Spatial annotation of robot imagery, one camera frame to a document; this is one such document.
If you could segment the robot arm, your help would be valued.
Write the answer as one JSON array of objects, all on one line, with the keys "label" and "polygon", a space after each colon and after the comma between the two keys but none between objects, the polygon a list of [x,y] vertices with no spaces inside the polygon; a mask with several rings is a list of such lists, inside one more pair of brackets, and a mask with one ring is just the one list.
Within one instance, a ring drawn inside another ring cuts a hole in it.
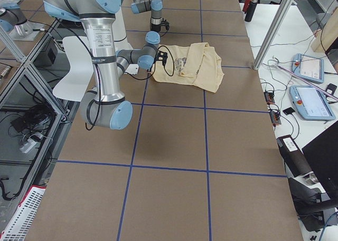
[{"label": "robot arm", "polygon": [[134,14],[150,12],[149,29],[154,32],[160,32],[165,28],[165,34],[170,29],[170,23],[162,17],[162,0],[133,0],[131,9]]},{"label": "robot arm", "polygon": [[89,41],[96,86],[87,91],[80,103],[86,125],[122,130],[133,115],[132,104],[120,90],[119,79],[130,64],[149,70],[158,54],[160,35],[150,31],[140,50],[119,50],[114,44],[114,21],[121,0],[44,0],[52,17],[81,22]]}]

